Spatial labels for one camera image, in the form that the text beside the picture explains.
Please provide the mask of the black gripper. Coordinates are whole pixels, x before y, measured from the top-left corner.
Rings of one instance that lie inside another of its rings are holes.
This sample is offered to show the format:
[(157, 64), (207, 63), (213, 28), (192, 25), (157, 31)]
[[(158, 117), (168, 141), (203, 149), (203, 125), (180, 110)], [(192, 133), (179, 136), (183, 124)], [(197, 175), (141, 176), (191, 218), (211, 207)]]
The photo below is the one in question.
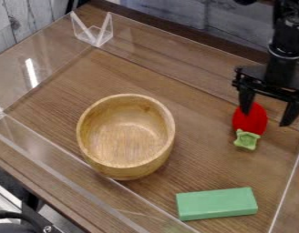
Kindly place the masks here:
[(237, 90), (240, 111), (249, 114), (255, 95), (272, 97), (288, 102), (279, 125), (287, 127), (299, 117), (299, 71), (291, 77), (283, 78), (283, 74), (265, 73), (265, 66), (237, 66), (232, 86)]

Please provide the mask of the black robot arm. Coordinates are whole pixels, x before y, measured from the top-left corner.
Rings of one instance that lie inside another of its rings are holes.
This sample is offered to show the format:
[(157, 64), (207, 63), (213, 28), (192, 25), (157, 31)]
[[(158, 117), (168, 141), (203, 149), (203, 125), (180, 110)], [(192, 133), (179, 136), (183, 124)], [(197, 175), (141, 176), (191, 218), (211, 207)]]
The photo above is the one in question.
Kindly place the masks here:
[(255, 95), (287, 103), (279, 125), (287, 127), (299, 117), (299, 0), (275, 0), (273, 35), (264, 66), (237, 66), (232, 86), (237, 90), (240, 111), (248, 115)]

